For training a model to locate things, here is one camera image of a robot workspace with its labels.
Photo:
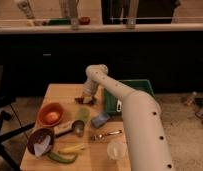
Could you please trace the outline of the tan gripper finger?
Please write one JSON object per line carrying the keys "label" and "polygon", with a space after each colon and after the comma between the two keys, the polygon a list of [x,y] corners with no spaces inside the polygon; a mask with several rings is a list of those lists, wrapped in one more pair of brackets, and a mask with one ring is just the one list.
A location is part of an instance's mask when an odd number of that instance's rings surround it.
{"label": "tan gripper finger", "polygon": [[92,102],[93,97],[92,96],[83,96],[83,103],[90,103]]}

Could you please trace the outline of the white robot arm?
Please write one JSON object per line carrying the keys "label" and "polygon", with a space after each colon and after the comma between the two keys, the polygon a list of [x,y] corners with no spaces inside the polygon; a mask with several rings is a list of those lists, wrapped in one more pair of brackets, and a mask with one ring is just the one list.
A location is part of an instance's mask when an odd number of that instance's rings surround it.
{"label": "white robot arm", "polygon": [[89,65],[83,86],[85,96],[94,96],[103,86],[122,103],[122,119],[131,171],[176,171],[156,100],[108,76],[104,64]]}

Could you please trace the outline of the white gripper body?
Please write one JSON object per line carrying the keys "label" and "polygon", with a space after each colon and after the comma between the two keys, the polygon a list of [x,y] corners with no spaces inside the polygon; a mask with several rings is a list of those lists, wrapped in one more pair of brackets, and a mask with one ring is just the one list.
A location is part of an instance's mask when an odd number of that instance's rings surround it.
{"label": "white gripper body", "polygon": [[87,79],[83,85],[83,94],[85,96],[94,96],[97,93],[99,84],[91,79]]}

